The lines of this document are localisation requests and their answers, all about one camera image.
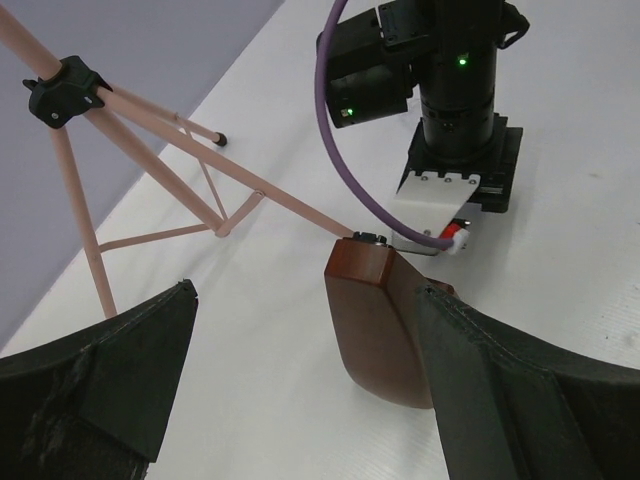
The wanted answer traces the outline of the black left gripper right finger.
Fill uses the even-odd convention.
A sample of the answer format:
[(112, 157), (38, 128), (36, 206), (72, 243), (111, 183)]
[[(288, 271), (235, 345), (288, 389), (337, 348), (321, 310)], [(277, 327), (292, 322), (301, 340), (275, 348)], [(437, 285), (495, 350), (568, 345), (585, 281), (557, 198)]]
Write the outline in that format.
[(452, 479), (636, 479), (639, 372), (560, 348), (443, 290), (418, 340)]

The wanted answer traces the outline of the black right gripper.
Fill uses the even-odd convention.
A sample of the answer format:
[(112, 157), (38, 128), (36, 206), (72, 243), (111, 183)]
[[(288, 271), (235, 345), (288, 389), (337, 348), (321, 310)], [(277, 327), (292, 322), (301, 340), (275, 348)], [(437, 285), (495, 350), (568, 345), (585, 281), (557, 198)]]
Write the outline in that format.
[(523, 137), (521, 127), (508, 125), (508, 118), (494, 114), (490, 141), (478, 152), (462, 160), (448, 160), (433, 153), (424, 139), (419, 121), (408, 149), (408, 160), (399, 186), (410, 174), (460, 174), (464, 180), (479, 175), (480, 182), (469, 203), (479, 204), (483, 212), (506, 213), (509, 209), (516, 165)]

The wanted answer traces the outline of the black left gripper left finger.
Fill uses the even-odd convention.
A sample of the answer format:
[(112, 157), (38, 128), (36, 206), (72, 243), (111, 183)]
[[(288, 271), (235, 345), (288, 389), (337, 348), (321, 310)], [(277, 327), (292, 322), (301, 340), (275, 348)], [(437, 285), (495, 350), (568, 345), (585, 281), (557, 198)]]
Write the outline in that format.
[(198, 308), (183, 280), (1, 360), (4, 479), (143, 479), (157, 461)]

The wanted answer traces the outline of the brown wooden metronome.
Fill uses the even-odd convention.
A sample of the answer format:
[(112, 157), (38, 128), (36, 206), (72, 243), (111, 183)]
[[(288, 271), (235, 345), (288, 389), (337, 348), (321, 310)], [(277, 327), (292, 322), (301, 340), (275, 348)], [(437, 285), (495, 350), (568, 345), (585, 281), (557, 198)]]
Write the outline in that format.
[(337, 240), (324, 271), (340, 356), (350, 378), (397, 405), (431, 409), (418, 342), (418, 287), (454, 287), (424, 276), (380, 235), (356, 232)]

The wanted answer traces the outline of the pink music stand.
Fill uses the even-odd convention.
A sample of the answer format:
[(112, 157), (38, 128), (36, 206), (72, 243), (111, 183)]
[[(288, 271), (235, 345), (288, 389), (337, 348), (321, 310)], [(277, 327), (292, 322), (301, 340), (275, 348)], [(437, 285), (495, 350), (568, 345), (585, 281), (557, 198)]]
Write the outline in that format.
[[(48, 128), (100, 305), (106, 317), (111, 318), (117, 313), (103, 262), (103, 255), (108, 251), (204, 231), (211, 231), (217, 237), (224, 238), (265, 199), (339, 238), (352, 235), (352, 230), (345, 225), (219, 153), (219, 148), (228, 143), (224, 134), (105, 81), (78, 56), (56, 58), (7, 8), (1, 10), (1, 42), (36, 75), (35, 79), (23, 82), (30, 91), (28, 108)], [(86, 118), (189, 210), (198, 219), (198, 224), (107, 243), (99, 242), (66, 130), (67, 123), (79, 116)], [(221, 203), (210, 207), (126, 126), (127, 121), (194, 157), (204, 173), (215, 169), (244, 185), (251, 191), (249, 197), (233, 213), (227, 213)]]

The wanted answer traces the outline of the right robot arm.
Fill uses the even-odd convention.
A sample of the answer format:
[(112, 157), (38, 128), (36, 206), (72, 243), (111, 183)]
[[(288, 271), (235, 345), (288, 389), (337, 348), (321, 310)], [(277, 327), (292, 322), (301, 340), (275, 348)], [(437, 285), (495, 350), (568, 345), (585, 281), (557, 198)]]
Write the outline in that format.
[(415, 91), (421, 118), (407, 174), (480, 178), (470, 200), (509, 208), (523, 131), (494, 110), (499, 51), (530, 28), (503, 1), (390, 1), (338, 23), (325, 102), (337, 128), (405, 113)]

